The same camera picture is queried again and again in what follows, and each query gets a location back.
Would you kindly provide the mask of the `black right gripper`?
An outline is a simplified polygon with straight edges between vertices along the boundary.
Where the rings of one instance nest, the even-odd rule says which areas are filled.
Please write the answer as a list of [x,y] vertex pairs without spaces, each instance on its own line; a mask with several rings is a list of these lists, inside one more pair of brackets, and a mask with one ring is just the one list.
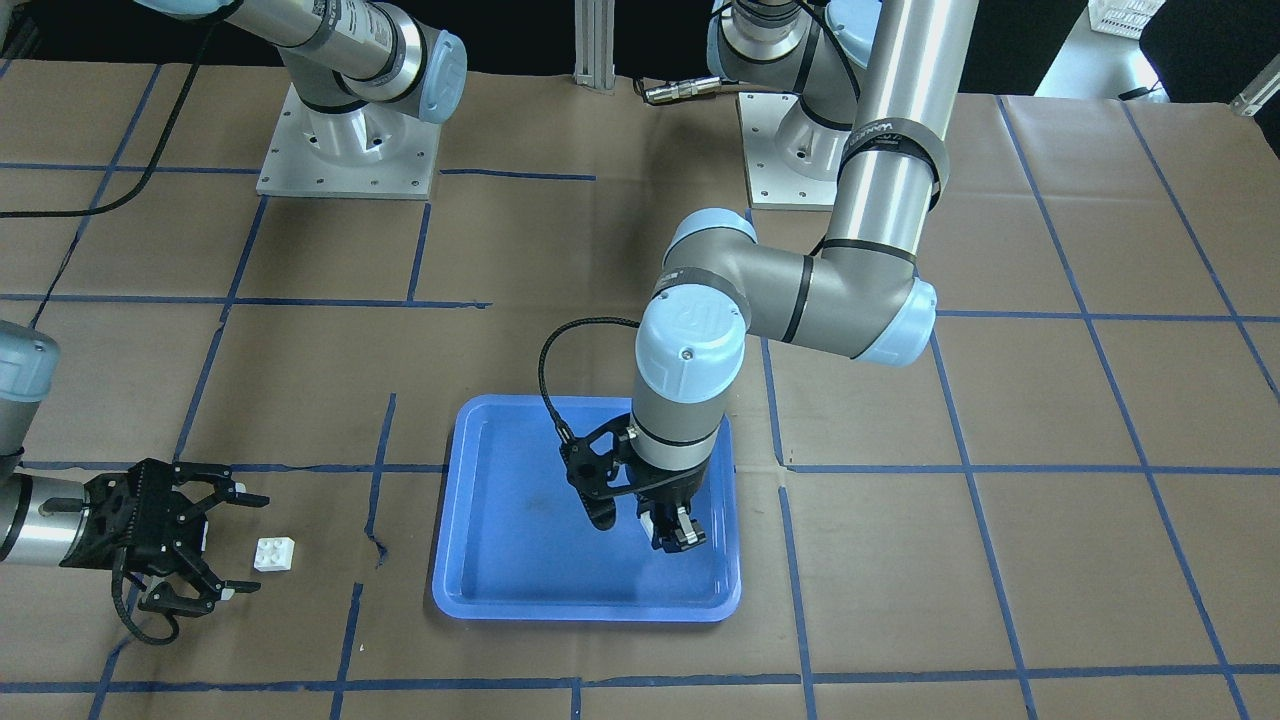
[[[183,618],[210,614],[234,593],[253,593],[259,582],[223,580],[204,560],[207,512],[219,503],[261,509],[265,495],[250,493],[228,465],[169,464],[145,459],[124,473],[95,477],[84,486],[84,518],[64,568],[109,570],[124,552],[127,571],[155,578],[140,596],[140,609]],[[175,592],[178,575],[195,597]]]

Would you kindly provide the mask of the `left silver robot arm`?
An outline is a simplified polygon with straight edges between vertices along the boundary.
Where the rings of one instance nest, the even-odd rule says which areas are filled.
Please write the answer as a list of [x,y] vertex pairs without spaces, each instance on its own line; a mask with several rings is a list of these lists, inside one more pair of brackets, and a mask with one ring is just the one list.
[[731,1],[708,17],[710,69],[790,88],[836,131],[835,202],[808,254],[760,245],[722,208],[678,224],[635,323],[630,411],[579,437],[550,410],[567,482],[598,530],[631,495],[654,550],[705,541],[692,497],[750,334],[886,366],[915,361],[932,334],[936,291],[916,274],[916,247],[948,182],[945,136],[978,5],[882,3],[863,69],[835,29],[851,9]]

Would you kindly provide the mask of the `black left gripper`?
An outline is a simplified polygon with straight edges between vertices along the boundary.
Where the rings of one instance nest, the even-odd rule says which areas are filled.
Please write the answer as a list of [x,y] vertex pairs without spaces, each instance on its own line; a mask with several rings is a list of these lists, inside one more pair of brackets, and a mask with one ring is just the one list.
[[705,479],[707,459],[680,471],[653,466],[632,447],[626,420],[609,420],[582,437],[559,420],[558,436],[567,482],[598,530],[614,525],[614,498],[634,495],[654,550],[678,553],[705,542],[707,534],[690,510]]

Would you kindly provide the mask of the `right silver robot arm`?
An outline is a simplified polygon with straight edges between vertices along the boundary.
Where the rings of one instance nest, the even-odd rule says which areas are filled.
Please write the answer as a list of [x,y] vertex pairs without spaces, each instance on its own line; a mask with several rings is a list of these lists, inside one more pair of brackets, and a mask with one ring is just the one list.
[[[225,22],[275,46],[301,102],[297,138],[317,161],[314,181],[334,187],[346,172],[407,161],[385,179],[398,193],[431,172],[434,133],[460,104],[465,44],[390,3],[151,1],[179,20]],[[205,561],[209,514],[219,506],[261,509],[229,466],[145,459],[86,483],[20,469],[23,443],[50,393],[58,343],[29,325],[3,323],[3,560],[104,570],[125,614],[124,584],[140,607],[165,619],[201,618],[220,601],[253,593],[255,582],[220,578]]]

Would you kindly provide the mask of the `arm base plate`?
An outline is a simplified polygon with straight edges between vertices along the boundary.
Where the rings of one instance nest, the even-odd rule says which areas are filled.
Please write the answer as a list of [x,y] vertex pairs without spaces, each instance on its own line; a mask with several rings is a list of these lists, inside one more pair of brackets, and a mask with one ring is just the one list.
[[288,88],[256,191],[271,197],[425,201],[442,128],[369,104],[326,114]]
[[792,94],[739,95],[749,208],[828,211],[849,132],[812,120]]

